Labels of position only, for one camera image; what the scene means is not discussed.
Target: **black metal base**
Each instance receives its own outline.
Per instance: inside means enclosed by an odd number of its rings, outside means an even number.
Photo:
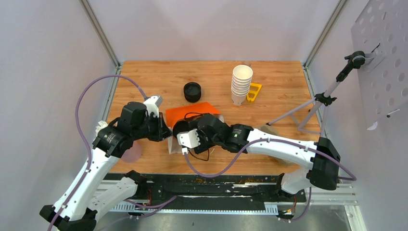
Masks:
[[[192,210],[264,210],[264,202],[306,202],[303,190],[296,195],[277,193],[278,176],[223,175],[204,178],[197,175],[144,174],[147,189],[152,192],[152,205],[161,204],[172,196],[177,197],[166,209]],[[109,173],[105,180],[120,180],[123,174]],[[149,199],[150,195],[133,199]]]

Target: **stacked paper cup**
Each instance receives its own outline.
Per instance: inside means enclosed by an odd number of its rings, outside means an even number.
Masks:
[[[246,65],[238,65],[232,71],[232,103],[236,106],[241,105],[248,94],[251,86],[252,69]]]

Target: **pink object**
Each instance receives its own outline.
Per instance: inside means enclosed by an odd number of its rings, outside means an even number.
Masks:
[[[133,142],[133,147],[126,150],[123,153],[121,160],[125,161],[126,163],[133,163],[136,162],[141,158],[142,148],[137,141]]]

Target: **brown object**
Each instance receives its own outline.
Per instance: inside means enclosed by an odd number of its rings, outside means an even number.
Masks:
[[[234,106],[231,102],[232,70],[240,64],[239,61],[126,61],[121,74],[136,81],[148,96],[160,94],[164,101],[159,109],[163,113],[169,108],[190,105],[180,89],[188,82],[200,83],[203,89],[201,100],[218,109],[229,125],[240,123],[257,128],[310,99],[300,62],[255,61],[251,62],[253,82],[262,84],[262,91],[255,102]],[[129,101],[142,102],[143,98],[135,86],[120,79],[108,121],[120,116],[122,107]],[[307,115],[307,110],[304,108],[294,116],[300,121]],[[290,116],[278,121],[273,127],[283,137],[307,141],[319,139],[318,135],[299,132]],[[316,116],[311,118],[305,129],[320,130]],[[132,164],[119,160],[111,172],[135,170],[140,173],[194,174],[184,156],[168,154],[167,141],[157,143],[143,139],[138,143],[143,148],[141,159]],[[223,170],[234,156],[216,147],[208,162],[194,158],[190,158],[190,161],[198,171],[214,174]],[[283,166],[267,155],[242,154],[226,174],[278,175],[298,168],[295,164]]]

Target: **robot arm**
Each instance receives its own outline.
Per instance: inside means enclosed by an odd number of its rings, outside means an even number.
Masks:
[[[117,185],[92,198],[103,177],[125,151],[133,146],[135,140],[148,138],[159,142],[171,136],[163,114],[158,110],[162,101],[160,96],[152,96],[144,103],[130,102],[123,107],[121,116],[109,125],[101,121],[97,128],[97,137],[92,143],[90,169],[86,170],[89,161],[87,160],[68,190],[54,205],[45,205],[40,215],[51,222],[57,211],[63,208],[54,223],[59,230],[93,230],[96,222],[116,204],[138,192],[143,193],[146,179],[131,171]],[[77,186],[84,171],[87,171],[86,177]],[[63,205],[73,190],[75,190],[73,197]]]
[[[329,139],[320,137],[318,142],[292,140],[270,135],[247,125],[228,126],[211,114],[179,121],[173,130],[180,131],[174,135],[179,144],[184,146],[183,154],[187,154],[188,148],[194,149],[198,154],[215,145],[237,153],[249,142],[267,139],[268,141],[249,145],[243,152],[270,155],[302,167],[292,173],[281,174],[276,187],[278,191],[296,194],[311,185],[325,190],[335,190],[337,187],[339,167],[313,152],[319,150],[340,161],[340,156]]]

